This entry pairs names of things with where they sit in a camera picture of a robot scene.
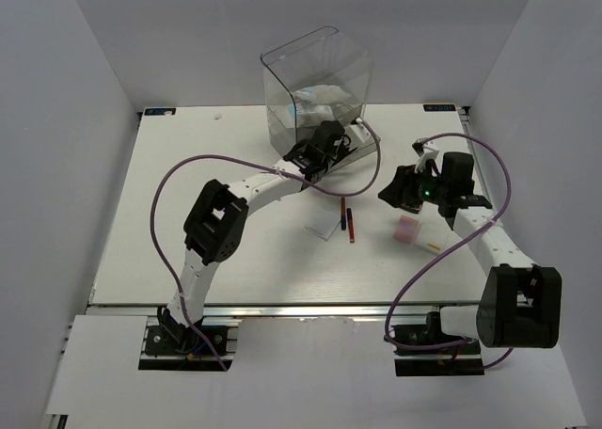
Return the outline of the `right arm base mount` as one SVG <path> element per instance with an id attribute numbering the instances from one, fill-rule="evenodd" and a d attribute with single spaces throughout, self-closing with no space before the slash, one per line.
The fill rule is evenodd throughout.
<path id="1" fill-rule="evenodd" d="M 426 324 L 395 325 L 389 336 L 399 344 L 417 349 L 394 347 L 397 377 L 455 377 L 484 375 L 481 347 L 478 342 L 433 348 Z"/>

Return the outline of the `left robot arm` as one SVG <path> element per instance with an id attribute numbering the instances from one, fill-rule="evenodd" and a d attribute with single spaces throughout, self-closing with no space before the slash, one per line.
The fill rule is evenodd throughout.
<path id="1" fill-rule="evenodd" d="M 200 191 L 184 230 L 184 263 L 178 292 L 158 311 L 166 341 L 187 353 L 198 344 L 205 300 L 220 263 L 241 244 L 246 220 L 261 208 L 320 181 L 350 153 L 350 140 L 337 121 L 325 121 L 312 137 L 293 146 L 272 173 L 262 171 L 237 183 L 208 181 Z"/>

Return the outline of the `blue label sticker right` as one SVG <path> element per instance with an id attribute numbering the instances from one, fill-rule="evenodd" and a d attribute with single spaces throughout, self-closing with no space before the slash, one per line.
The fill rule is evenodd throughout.
<path id="1" fill-rule="evenodd" d="M 456 107 L 452 103 L 425 103 L 422 106 L 425 112 L 455 112 Z"/>

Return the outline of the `red lip gloss tube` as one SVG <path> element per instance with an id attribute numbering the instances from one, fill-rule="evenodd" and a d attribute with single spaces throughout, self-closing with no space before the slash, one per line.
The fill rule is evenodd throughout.
<path id="1" fill-rule="evenodd" d="M 345 198 L 341 198 L 341 230 L 347 230 L 347 220 L 346 220 L 346 200 Z"/>

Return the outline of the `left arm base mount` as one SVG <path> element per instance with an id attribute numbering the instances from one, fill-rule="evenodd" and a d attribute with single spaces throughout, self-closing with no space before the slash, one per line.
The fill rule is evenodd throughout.
<path id="1" fill-rule="evenodd" d="M 234 360 L 239 324 L 240 320 L 232 318 L 209 317 L 200 327 L 226 367 L 223 369 L 211 347 L 196 332 L 192 332 L 187 341 L 177 343 L 159 325 L 157 318 L 150 318 L 143 335 L 138 370 L 224 373 Z"/>

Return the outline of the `clear acrylic organizer with drawers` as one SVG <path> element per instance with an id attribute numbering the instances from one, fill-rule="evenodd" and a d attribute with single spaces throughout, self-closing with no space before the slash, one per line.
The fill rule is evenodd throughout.
<path id="1" fill-rule="evenodd" d="M 372 80 L 370 54 L 334 26 L 323 26 L 260 55 L 269 141 L 283 156 L 324 121 L 345 129 L 350 152 L 340 169 L 376 152 L 364 116 Z"/>

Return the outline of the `pink makeup packet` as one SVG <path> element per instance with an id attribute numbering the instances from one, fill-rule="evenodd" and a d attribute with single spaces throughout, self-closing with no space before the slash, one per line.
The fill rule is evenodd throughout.
<path id="1" fill-rule="evenodd" d="M 418 219 L 406 215 L 401 215 L 393 238 L 397 241 L 412 244 L 420 233 L 420 222 Z"/>

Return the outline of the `blue label sticker left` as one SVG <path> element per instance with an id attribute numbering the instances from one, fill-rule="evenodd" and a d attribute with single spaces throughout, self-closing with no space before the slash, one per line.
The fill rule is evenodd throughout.
<path id="1" fill-rule="evenodd" d="M 175 107 L 152 107 L 146 108 L 143 112 L 144 117 L 165 117 L 176 114 Z"/>

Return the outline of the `white square pad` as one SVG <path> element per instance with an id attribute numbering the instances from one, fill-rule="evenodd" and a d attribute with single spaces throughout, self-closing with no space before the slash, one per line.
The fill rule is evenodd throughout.
<path id="1" fill-rule="evenodd" d="M 305 229 L 327 242 L 341 223 L 341 217 L 332 211 L 317 210 L 308 219 Z"/>

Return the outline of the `black gold-edged compact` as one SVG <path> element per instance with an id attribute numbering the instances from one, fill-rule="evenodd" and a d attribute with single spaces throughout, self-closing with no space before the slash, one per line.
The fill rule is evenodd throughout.
<path id="1" fill-rule="evenodd" d="M 421 209 L 422 209 L 422 203 L 421 202 L 410 202 L 410 203 L 403 203 L 401 205 L 401 209 L 404 211 L 407 211 L 411 214 L 419 214 Z"/>

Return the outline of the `dark lip gloss tube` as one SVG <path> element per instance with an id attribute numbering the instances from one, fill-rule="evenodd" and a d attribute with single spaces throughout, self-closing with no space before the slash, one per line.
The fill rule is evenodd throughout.
<path id="1" fill-rule="evenodd" d="M 353 212 L 350 207 L 346 208 L 346 222 L 347 222 L 347 230 L 348 230 L 348 235 L 349 235 L 349 242 L 350 242 L 350 244 L 354 244 L 356 241 L 355 227 L 354 227 Z"/>

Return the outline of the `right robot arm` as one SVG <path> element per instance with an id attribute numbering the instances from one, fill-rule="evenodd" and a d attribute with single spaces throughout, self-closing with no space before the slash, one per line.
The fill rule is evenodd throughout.
<path id="1" fill-rule="evenodd" d="M 495 220 L 488 199 L 475 194 L 470 154 L 447 152 L 441 170 L 434 164 L 428 159 L 420 166 L 397 167 L 378 197 L 413 213 L 425 202 L 435 205 L 451 230 L 467 241 L 486 283 L 478 304 L 429 312 L 420 344 L 438 353 L 461 340 L 499 348 L 554 347 L 560 332 L 560 273 L 524 254 Z"/>

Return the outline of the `blue label sticker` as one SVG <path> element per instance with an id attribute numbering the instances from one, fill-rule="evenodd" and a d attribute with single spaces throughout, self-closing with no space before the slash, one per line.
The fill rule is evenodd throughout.
<path id="1" fill-rule="evenodd" d="M 452 103 L 425 103 L 422 106 L 425 112 L 455 112 L 456 107 Z"/>
<path id="2" fill-rule="evenodd" d="M 165 117 L 176 114 L 175 107 L 152 107 L 146 108 L 143 112 L 144 117 Z"/>

